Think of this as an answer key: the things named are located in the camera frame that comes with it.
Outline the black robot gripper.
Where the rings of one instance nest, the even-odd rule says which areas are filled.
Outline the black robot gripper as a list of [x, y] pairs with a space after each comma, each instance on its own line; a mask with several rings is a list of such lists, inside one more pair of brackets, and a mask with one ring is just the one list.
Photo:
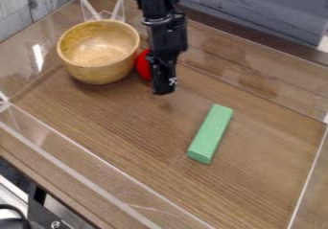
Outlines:
[[177, 86], [176, 62], [178, 56], [189, 49], [188, 16], [172, 12], [160, 18], [146, 18], [153, 93], [166, 95]]

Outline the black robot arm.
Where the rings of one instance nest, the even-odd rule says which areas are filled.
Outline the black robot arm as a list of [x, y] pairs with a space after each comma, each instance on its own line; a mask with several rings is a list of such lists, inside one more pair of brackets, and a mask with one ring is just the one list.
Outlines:
[[141, 23], [148, 29], [153, 93], [176, 91], [177, 59], [189, 49], [188, 16], [176, 10], [180, 0], [136, 0], [142, 11]]

